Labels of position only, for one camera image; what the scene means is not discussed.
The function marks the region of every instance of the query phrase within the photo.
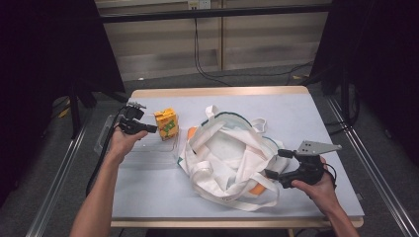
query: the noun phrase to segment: black horizontal bar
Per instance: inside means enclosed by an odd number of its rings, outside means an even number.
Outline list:
[[[145,21],[195,19],[195,18],[317,13],[317,12],[329,12],[331,8],[332,8],[332,4],[294,5],[294,6],[264,7],[264,8],[221,8],[221,9],[188,10],[188,11],[157,12],[157,13],[109,14],[109,15],[101,15],[100,20],[102,21],[102,23],[145,22]]]

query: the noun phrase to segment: transparent tray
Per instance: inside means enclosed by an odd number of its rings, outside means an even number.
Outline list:
[[[104,147],[114,117],[109,116],[107,118],[96,142],[94,150],[99,155]],[[141,122],[156,125],[154,115],[144,115]],[[129,152],[123,161],[123,164],[176,164],[179,156],[178,141],[180,132],[181,130],[179,129],[177,135],[164,141],[161,139],[158,131],[156,133],[149,132],[145,137],[135,143],[131,152]]]

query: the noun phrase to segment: forearm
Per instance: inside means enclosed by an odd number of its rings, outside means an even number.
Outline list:
[[[351,220],[341,206],[326,213],[327,218],[332,224],[333,231],[338,237],[357,237],[360,236]]]
[[[118,164],[108,154],[96,183],[74,220],[70,236],[108,236],[111,229]]]

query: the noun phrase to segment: wall outlet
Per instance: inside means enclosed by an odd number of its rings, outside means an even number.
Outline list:
[[[200,0],[200,9],[210,9],[210,0]]]
[[[188,9],[189,10],[198,10],[198,9],[200,9],[200,2],[198,0],[188,1]]]

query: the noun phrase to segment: yellow box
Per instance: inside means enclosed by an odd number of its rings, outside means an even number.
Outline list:
[[[154,116],[162,140],[172,138],[179,132],[178,117],[172,108],[155,112]]]

